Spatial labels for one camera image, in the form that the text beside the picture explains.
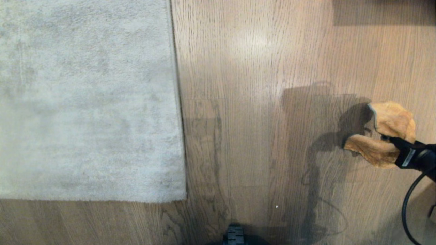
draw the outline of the gray rug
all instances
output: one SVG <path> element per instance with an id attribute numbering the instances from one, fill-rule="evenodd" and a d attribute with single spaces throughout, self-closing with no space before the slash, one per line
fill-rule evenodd
<path id="1" fill-rule="evenodd" d="M 0 0 L 0 198 L 185 198 L 168 1 Z"/>

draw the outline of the orange cloth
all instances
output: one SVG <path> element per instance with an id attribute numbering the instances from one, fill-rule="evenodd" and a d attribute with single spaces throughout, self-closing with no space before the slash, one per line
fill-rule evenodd
<path id="1" fill-rule="evenodd" d="M 370 103 L 375 116 L 375 130 L 382 135 L 398 137 L 415 142 L 415 121 L 413 114 L 395 102 Z M 352 135 L 345 142 L 344 149 L 359 152 L 369 163 L 379 168 L 394 168 L 400 151 L 394 144 Z"/>

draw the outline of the wood grain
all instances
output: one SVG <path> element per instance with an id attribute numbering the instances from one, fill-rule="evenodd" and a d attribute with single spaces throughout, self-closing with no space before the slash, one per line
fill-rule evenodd
<path id="1" fill-rule="evenodd" d="M 188 200 L 1 200 L 0 244 L 205 245 L 230 222 L 271 244 L 410 244 L 399 212 L 418 173 L 341 144 L 377 137 L 365 104 L 386 100 L 436 141 L 434 2 L 377 4 L 174 0 Z M 420 241 L 434 193 L 410 203 Z"/>

